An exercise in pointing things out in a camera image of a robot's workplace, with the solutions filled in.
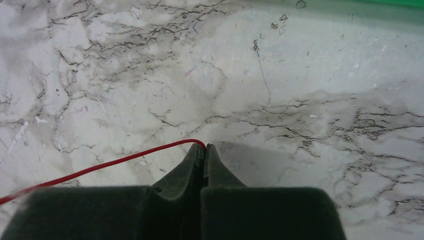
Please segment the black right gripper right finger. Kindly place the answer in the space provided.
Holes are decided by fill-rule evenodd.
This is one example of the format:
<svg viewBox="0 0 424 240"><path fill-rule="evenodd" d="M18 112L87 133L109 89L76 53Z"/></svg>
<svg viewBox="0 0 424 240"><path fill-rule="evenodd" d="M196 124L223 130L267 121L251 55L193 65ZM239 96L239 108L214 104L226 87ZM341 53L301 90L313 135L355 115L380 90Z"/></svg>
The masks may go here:
<svg viewBox="0 0 424 240"><path fill-rule="evenodd" d="M216 147L205 150L200 191L203 240L344 240L335 204L312 187L248 187L221 161Z"/></svg>

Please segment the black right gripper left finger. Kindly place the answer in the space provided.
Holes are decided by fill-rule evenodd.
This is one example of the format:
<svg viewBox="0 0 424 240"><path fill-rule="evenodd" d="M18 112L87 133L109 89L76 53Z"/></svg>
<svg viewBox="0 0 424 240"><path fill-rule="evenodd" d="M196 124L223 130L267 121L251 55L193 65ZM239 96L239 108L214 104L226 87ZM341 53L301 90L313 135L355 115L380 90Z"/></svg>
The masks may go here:
<svg viewBox="0 0 424 240"><path fill-rule="evenodd" d="M44 187L32 192L3 240L199 240L205 148L193 144L155 184Z"/></svg>

